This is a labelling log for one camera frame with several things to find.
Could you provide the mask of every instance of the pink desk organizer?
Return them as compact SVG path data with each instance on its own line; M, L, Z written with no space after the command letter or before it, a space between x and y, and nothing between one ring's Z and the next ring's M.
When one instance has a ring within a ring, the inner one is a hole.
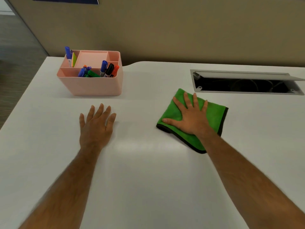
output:
M75 66L69 67L65 56L57 77L74 96L119 96L122 93L123 68L120 52L75 50L73 52L77 56ZM115 77L78 77L78 73L84 65L91 66L91 70L99 75L103 60L106 60L108 64L120 66Z

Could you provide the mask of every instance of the white desk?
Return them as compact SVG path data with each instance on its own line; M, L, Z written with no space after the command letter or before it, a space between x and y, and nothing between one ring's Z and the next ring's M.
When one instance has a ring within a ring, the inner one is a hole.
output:
M48 57L0 130L0 228L15 229L79 150L79 113L111 105L114 133L93 177L81 228L247 228L207 154L156 128L190 69L288 72L305 68L138 62L123 93L75 97ZM305 91L305 82L297 82ZM198 93L229 108L222 136L305 211L305 96Z

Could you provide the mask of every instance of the wall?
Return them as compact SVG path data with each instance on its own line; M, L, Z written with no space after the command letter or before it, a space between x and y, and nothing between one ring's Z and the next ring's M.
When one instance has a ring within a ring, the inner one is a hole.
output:
M304 0L9 1L51 56L68 45L118 50L123 64L305 66Z
M3 15L15 15L5 0L0 0L0 14Z

